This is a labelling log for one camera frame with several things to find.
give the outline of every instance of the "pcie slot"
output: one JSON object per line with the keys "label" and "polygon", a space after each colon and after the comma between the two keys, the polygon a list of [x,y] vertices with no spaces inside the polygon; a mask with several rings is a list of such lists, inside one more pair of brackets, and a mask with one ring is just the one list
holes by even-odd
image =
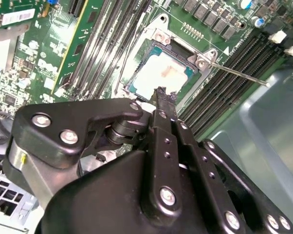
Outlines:
{"label": "pcie slot", "polygon": [[82,12],[86,0],[71,0],[69,7],[69,14],[74,17],[79,17]]}
{"label": "pcie slot", "polygon": [[[262,45],[260,43],[257,43],[251,50],[248,50],[248,53],[240,54],[240,56],[236,57],[233,61],[231,61],[230,65],[232,68],[241,71],[242,69],[247,66],[247,64],[250,62],[253,55],[257,55],[259,51],[262,49]],[[200,97],[197,97],[197,100],[201,100],[195,107],[195,111],[192,112],[192,115],[188,115],[188,118],[185,119],[185,121],[188,124],[192,124],[197,118],[198,115],[201,114],[201,109],[206,108],[206,105],[208,105],[216,96],[221,93],[221,91],[228,87],[228,85],[233,81],[232,76],[225,72],[225,71],[219,71],[219,73],[216,74],[217,80],[213,82],[211,87],[208,87],[206,92],[201,94]]]}
{"label": "pcie slot", "polygon": [[[278,56],[274,56],[272,60],[265,64],[265,68],[262,68],[262,71],[257,74],[257,76],[261,76],[264,72],[272,66],[278,59]],[[201,128],[195,132],[195,137],[201,136],[215,121],[213,119],[218,119],[221,117],[233,103],[237,102],[242,95],[253,85],[251,81],[244,81],[244,83],[238,88],[238,93],[234,95],[232,99],[228,99],[224,105],[218,108],[207,121],[201,123]]]}

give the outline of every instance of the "hex bolt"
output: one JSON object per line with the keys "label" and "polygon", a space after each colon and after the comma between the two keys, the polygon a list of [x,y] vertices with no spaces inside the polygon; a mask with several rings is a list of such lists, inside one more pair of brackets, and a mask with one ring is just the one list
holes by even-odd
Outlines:
{"label": "hex bolt", "polygon": [[187,126],[186,126],[185,123],[181,122],[180,125],[181,125],[181,127],[182,127],[183,129],[187,129]]}
{"label": "hex bolt", "polygon": [[51,120],[44,115],[36,115],[32,118],[32,123],[38,127],[45,128],[51,124]]}
{"label": "hex bolt", "polygon": [[70,144],[70,145],[75,144],[78,141],[77,134],[72,130],[64,130],[60,134],[60,138],[64,143],[67,143],[67,144]]}
{"label": "hex bolt", "polygon": [[228,221],[228,223],[230,224],[230,226],[233,229],[235,229],[235,230],[239,229],[239,221],[238,221],[238,219],[236,218],[236,216],[232,212],[227,211],[225,213],[225,217],[226,217],[226,220]]}
{"label": "hex bolt", "polygon": [[275,220],[275,218],[273,218],[273,216],[268,215],[268,216],[267,216],[267,219],[268,219],[270,225],[271,225],[274,229],[278,229],[278,228],[279,228],[278,223],[277,223],[277,221]]}
{"label": "hex bolt", "polygon": [[212,143],[212,142],[207,142],[207,145],[210,147],[210,148],[212,148],[212,149],[214,149],[215,148],[215,145]]}
{"label": "hex bolt", "polygon": [[291,226],[289,225],[289,223],[284,217],[280,216],[279,221],[281,221],[281,224],[283,225],[284,228],[286,228],[287,230],[291,229]]}
{"label": "hex bolt", "polygon": [[175,197],[174,193],[168,188],[161,188],[160,196],[161,196],[162,201],[167,206],[172,206],[176,202],[176,197]]}
{"label": "hex bolt", "polygon": [[137,104],[134,103],[134,102],[132,102],[132,103],[130,104],[130,107],[131,107],[132,109],[134,109],[135,111],[137,111],[137,110],[139,109],[139,107],[137,106]]}
{"label": "hex bolt", "polygon": [[167,118],[167,115],[165,114],[165,112],[163,112],[163,111],[160,111],[160,113],[159,113],[159,114],[160,114],[160,116],[161,116],[161,117],[163,117],[163,118]]}

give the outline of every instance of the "screw hole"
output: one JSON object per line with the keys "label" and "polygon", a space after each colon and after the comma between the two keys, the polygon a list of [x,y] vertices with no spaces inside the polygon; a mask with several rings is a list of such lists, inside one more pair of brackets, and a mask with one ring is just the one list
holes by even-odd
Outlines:
{"label": "screw hole", "polygon": [[209,176],[210,176],[210,178],[212,178],[212,179],[214,179],[214,178],[215,178],[215,174],[214,174],[214,173],[212,173],[212,172],[210,172],[210,173],[209,173]]}
{"label": "screw hole", "polygon": [[169,152],[165,152],[164,156],[165,156],[165,158],[170,158],[170,153]]}
{"label": "screw hole", "polygon": [[161,21],[163,22],[163,23],[165,23],[166,22],[166,17],[165,16],[161,16]]}

